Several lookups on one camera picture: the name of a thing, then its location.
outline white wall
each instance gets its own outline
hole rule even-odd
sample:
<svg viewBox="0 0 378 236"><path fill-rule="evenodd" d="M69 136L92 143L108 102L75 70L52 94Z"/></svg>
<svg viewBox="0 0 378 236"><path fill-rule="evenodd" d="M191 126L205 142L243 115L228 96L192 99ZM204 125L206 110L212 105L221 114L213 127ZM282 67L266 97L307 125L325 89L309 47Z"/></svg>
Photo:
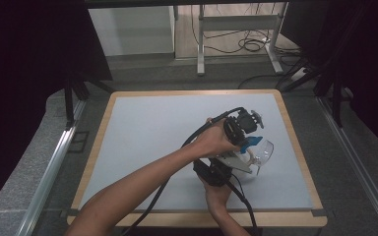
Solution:
<svg viewBox="0 0 378 236"><path fill-rule="evenodd" d="M172 7L89 11L105 56L174 51Z"/></svg>

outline hand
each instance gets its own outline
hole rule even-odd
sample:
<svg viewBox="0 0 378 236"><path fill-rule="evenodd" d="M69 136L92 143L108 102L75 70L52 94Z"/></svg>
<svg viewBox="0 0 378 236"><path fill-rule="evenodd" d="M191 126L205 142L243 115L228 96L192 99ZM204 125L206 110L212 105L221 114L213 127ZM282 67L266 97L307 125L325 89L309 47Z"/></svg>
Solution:
<svg viewBox="0 0 378 236"><path fill-rule="evenodd" d="M195 140L195 144L201 145L206 156L218 155L229 150L239 150L240 147L234 146L229 142L223 130L224 119L218 121L212 125L209 129L204 131Z"/></svg>
<svg viewBox="0 0 378 236"><path fill-rule="evenodd" d="M213 218L216 218L218 215L223 213L227 213L226 202L228 201L229 195L231 195L231 189L229 189L229 187L226 185L221 187L211 186L204 179L202 179L202 177L199 175L198 177L204 184L208 211L211 213Z"/></svg>

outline human arm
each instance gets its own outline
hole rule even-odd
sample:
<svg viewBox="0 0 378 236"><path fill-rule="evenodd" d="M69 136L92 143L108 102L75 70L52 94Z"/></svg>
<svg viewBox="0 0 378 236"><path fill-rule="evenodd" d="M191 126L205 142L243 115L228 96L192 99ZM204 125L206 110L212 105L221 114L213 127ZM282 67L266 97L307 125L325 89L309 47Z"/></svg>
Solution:
<svg viewBox="0 0 378 236"><path fill-rule="evenodd" d="M231 189L223 185L221 187L211 186L201 177L199 177L205 187L205 197L207 200L208 211L213 219L217 222L220 230L225 236L249 236L248 232L241 227L229 215L226 209L226 202L228 201Z"/></svg>
<svg viewBox="0 0 378 236"><path fill-rule="evenodd" d="M116 181L95 194L81 209L65 235L106 235L171 175L204 156L237 149L227 139L223 120L193 143Z"/></svg>

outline gray floor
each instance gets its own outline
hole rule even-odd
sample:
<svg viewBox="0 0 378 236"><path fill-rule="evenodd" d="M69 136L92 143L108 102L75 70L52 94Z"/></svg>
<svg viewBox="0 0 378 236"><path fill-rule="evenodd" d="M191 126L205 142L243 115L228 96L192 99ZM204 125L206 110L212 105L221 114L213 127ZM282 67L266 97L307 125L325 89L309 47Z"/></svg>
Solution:
<svg viewBox="0 0 378 236"><path fill-rule="evenodd" d="M236 89L245 79L272 75L267 57L215 58L207 60L206 75L196 75L195 61L152 58L122 61L110 58L114 78L109 85L119 90ZM272 89L278 78L262 77L243 89ZM366 197L345 152L334 136L323 110L312 93L314 82L284 93L283 100L305 154L310 172L328 214L321 235L378 235L378 215ZM61 235L68 227L64 212L70 208L92 148L109 94L88 84L91 97L79 122L77 136L66 154L33 235ZM345 102L344 129L378 185L378 140L355 117ZM14 235L34 190L64 130L63 93L48 98L47 112L23 159L0 193L0 235ZM315 229L266 228L270 235L314 235ZM147 229L136 235L221 235L216 229Z"/></svg>

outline wooden table frame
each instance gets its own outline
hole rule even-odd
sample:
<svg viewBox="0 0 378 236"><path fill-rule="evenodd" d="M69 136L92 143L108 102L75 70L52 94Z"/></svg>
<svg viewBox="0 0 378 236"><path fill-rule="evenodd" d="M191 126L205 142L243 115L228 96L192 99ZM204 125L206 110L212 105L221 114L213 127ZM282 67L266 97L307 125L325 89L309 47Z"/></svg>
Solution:
<svg viewBox="0 0 378 236"><path fill-rule="evenodd" d="M112 109L117 97L130 96L176 96L176 95L214 95L214 94L251 94L251 93L271 93L274 95L283 121L295 152L299 168L302 172L313 208L310 210L291 211L256 211L254 212L257 225L259 227L316 227L320 228L327 224L327 216L324 213L321 200L316 191L314 182L306 164L299 141L294 132L293 126L287 114L286 107L281 94L275 89L238 89L238 90L160 90L160 91L118 91L112 94L106 106L105 113L99 126L94 146L92 148L87 166L79 184L75 199L71 209L78 209L84 192L94 171L96 159L98 157L102 140L108 125ZM132 212L118 222L117 226L130 226L137 220L140 213ZM251 219L247 211L231 212L230 215L241 225L251 226ZM69 215L67 221L70 224L74 215ZM140 226L161 226L161 227L185 227L185 228L206 228L218 227L207 211L203 212L159 212L150 213L140 224Z"/></svg>

